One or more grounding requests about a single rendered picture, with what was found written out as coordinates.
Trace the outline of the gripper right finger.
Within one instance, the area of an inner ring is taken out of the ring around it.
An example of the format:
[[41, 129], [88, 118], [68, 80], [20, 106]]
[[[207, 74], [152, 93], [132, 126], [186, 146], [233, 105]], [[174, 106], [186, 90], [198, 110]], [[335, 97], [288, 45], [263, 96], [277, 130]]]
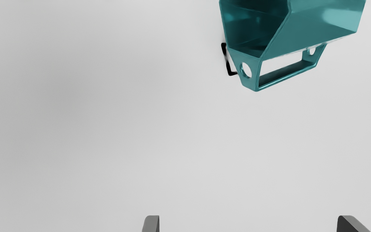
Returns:
[[347, 215], [339, 216], [337, 220], [337, 232], [371, 232], [356, 217]]

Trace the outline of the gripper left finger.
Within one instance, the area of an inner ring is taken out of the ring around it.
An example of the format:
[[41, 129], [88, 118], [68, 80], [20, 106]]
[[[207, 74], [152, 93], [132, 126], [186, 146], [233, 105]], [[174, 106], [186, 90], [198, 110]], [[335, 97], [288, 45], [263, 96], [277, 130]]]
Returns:
[[147, 216], [143, 223], [142, 232], [160, 232], [159, 216], [158, 215]]

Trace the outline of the teal faceted mug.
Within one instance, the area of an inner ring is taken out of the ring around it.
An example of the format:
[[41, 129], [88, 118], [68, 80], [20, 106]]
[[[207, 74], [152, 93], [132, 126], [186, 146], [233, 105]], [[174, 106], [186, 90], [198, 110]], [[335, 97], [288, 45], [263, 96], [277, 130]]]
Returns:
[[[242, 85], [262, 91], [317, 66], [327, 44], [357, 32], [366, 0], [219, 0], [225, 45]], [[302, 59], [261, 75], [266, 60]]]

